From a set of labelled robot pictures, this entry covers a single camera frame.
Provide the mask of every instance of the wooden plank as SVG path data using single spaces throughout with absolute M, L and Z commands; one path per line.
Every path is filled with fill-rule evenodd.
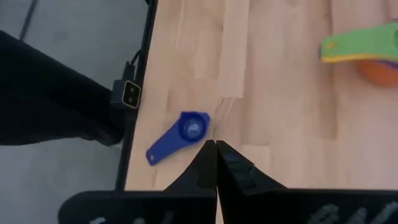
M 221 43 L 220 93 L 224 97 L 243 97 L 248 44 L 250 1 L 226 0 Z
M 333 32 L 388 22 L 386 1 L 332 1 Z M 335 66 L 338 186 L 396 189 L 398 90 L 364 80 L 353 63 Z
M 202 0 L 198 45 L 195 54 L 195 78 L 216 79 L 220 70 L 223 37 L 224 1 Z
M 243 143 L 269 146 L 272 177 L 289 187 L 327 187 L 335 137 L 327 1 L 252 1 Z
M 216 107 L 214 139 L 222 139 L 235 149 L 241 147 L 243 99 L 222 98 Z

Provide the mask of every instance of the gray floor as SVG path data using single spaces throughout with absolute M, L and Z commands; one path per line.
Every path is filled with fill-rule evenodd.
M 0 0 L 0 29 L 17 37 L 30 0 Z M 141 45 L 144 0 L 39 0 L 25 41 L 105 87 Z M 0 146 L 1 223 L 56 223 L 68 197 L 112 189 L 120 149 L 81 139 Z

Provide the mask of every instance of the black cable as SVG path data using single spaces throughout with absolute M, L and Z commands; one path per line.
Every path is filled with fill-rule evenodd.
M 134 65 L 135 64 L 136 60 L 139 58 L 140 53 L 141 53 L 141 51 L 138 50 L 137 53 L 135 54 L 135 56 L 132 58 L 132 60 L 130 62 L 130 65 Z
M 25 36 L 26 36 L 27 30 L 29 28 L 30 21 L 32 20 L 33 13 L 34 13 L 36 5 L 37 5 L 37 1 L 38 0 L 32 0 L 32 2 L 30 4 L 30 7 L 29 7 L 29 10 L 27 11 L 27 15 L 25 17 L 24 25 L 22 26 L 21 33 L 19 34 L 19 40 L 20 41 L 24 41 L 25 40 Z

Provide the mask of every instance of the black fabric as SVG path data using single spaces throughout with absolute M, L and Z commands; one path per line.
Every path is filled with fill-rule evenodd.
M 122 138 L 124 111 L 111 91 L 0 31 L 0 144 Z

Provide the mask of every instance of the wood grain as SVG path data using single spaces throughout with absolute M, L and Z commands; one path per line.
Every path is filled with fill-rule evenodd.
M 159 0 L 126 190 L 164 189 L 201 144 L 151 167 L 181 111 L 288 187 L 397 189 L 398 89 L 328 65 L 329 35 L 398 17 L 396 0 Z

